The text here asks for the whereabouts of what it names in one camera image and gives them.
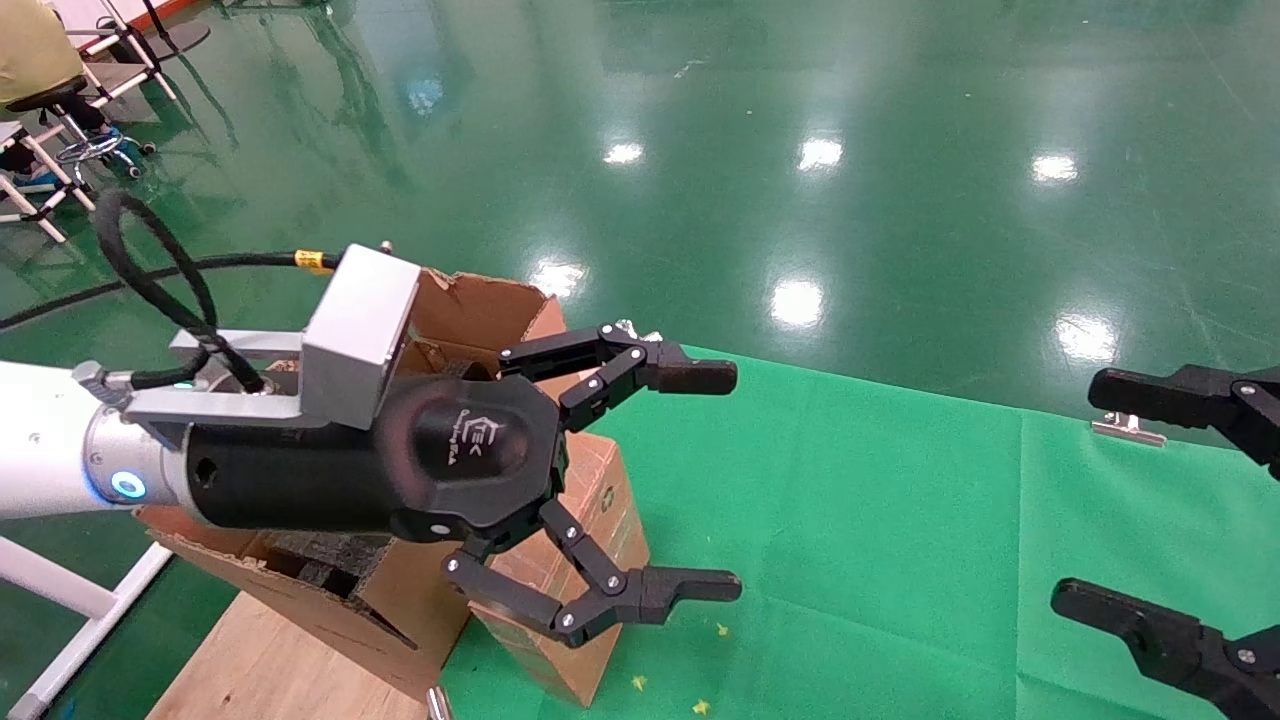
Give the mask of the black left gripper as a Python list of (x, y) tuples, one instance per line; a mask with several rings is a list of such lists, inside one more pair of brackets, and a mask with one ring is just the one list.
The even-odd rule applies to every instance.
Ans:
[[(503, 348), (498, 366), (502, 377), (521, 377), (397, 380), (366, 430), (195, 425), (186, 445), (191, 506), (215, 527), (417, 543), (516, 546), (541, 529), (586, 583), (567, 603), (486, 566), (488, 550), (475, 539), (443, 571), (468, 600), (570, 648), (612, 626), (662, 625), (686, 600), (740, 598), (731, 571), (620, 569), (553, 500), (568, 464), (561, 425), (585, 430), (640, 389), (731, 395), (735, 363), (690, 357), (676, 342), (609, 323)], [(559, 409), (532, 384), (581, 372)]]

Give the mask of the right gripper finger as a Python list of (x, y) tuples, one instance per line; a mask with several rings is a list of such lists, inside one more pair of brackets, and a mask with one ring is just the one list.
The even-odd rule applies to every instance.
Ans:
[(1061, 618), (1117, 637), (1139, 673), (1228, 719), (1279, 717), (1279, 626), (1235, 639), (1198, 618), (1076, 578), (1053, 588)]
[(1188, 429), (1212, 428), (1279, 478), (1279, 368), (1230, 372), (1185, 365), (1167, 377), (1116, 368), (1097, 372), (1088, 402)]

